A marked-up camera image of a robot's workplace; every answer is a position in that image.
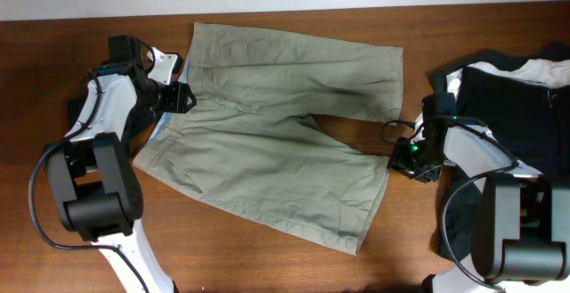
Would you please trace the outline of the khaki shorts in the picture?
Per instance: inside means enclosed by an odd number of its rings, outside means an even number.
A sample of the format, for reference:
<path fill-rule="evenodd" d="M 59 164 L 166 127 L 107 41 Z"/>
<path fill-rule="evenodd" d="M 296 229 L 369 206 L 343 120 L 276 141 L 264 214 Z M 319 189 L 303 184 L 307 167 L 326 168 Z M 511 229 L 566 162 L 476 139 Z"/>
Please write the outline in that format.
<path fill-rule="evenodd" d="M 403 103 L 403 49 L 198 23 L 183 81 L 134 165 L 182 194 L 350 255 L 370 229 L 388 159 L 326 135 L 318 115 L 386 123 Z"/>

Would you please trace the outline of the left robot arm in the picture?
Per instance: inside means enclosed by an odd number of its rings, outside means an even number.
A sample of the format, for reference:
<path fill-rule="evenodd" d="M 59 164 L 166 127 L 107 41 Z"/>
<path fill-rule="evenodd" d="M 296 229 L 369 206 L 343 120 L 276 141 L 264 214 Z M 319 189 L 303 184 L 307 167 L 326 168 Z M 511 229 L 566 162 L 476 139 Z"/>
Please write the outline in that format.
<path fill-rule="evenodd" d="M 44 170 L 61 224 L 80 245 L 51 240 L 67 251 L 99 251 L 127 292 L 176 292 L 144 233 L 142 188 L 123 143 L 134 110 L 185 113 L 196 103 L 190 87 L 173 81 L 183 60 L 168 53 L 149 67 L 130 58 L 87 71 L 85 103 L 75 123 L 47 146 L 35 170 Z"/>

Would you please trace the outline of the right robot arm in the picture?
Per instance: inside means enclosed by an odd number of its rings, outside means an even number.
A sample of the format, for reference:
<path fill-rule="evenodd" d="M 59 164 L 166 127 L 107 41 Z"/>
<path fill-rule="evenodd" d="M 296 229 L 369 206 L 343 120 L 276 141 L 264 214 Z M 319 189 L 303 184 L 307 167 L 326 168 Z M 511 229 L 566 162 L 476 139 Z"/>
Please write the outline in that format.
<path fill-rule="evenodd" d="M 461 117 L 452 93 L 423 98 L 412 136 L 394 142 L 390 168 L 436 181 L 456 166 L 481 193 L 469 254 L 429 275 L 424 292 L 561 292 L 569 287 L 569 185 L 517 159 L 478 118 Z"/>

